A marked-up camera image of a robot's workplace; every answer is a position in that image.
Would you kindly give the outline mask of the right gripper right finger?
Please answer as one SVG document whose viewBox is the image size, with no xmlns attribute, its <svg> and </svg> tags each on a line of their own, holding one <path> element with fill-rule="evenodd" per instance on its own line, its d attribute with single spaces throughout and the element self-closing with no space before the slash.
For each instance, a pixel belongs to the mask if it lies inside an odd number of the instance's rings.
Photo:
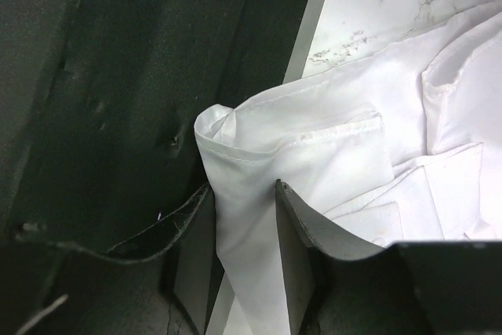
<svg viewBox="0 0 502 335">
<path fill-rule="evenodd" d="M 275 208 L 291 333 L 500 333 L 499 242 L 382 248 L 325 218 L 283 181 Z"/>
</svg>

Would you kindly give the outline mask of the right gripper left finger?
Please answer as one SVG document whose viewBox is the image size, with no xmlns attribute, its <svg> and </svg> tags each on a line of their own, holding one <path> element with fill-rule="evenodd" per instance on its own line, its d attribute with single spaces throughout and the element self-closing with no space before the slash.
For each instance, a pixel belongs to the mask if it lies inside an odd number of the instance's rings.
<svg viewBox="0 0 502 335">
<path fill-rule="evenodd" d="M 213 309 L 213 192 L 106 253 L 63 242 L 1 245 L 4 334 L 203 334 Z"/>
</svg>

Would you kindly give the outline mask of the white long sleeve shirt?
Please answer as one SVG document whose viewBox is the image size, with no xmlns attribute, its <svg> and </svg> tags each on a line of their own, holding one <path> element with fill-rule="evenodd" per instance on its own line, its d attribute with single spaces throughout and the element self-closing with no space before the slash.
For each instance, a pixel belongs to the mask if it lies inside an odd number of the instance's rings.
<svg viewBox="0 0 502 335">
<path fill-rule="evenodd" d="M 275 181 L 330 224 L 376 246 L 487 240 L 479 181 L 486 140 L 427 141 L 423 95 L 476 43 L 498 39 L 501 4 L 478 5 L 380 52 L 214 105 L 195 139 L 216 197 L 216 251 L 235 292 L 227 334 L 289 334 Z"/>
</svg>

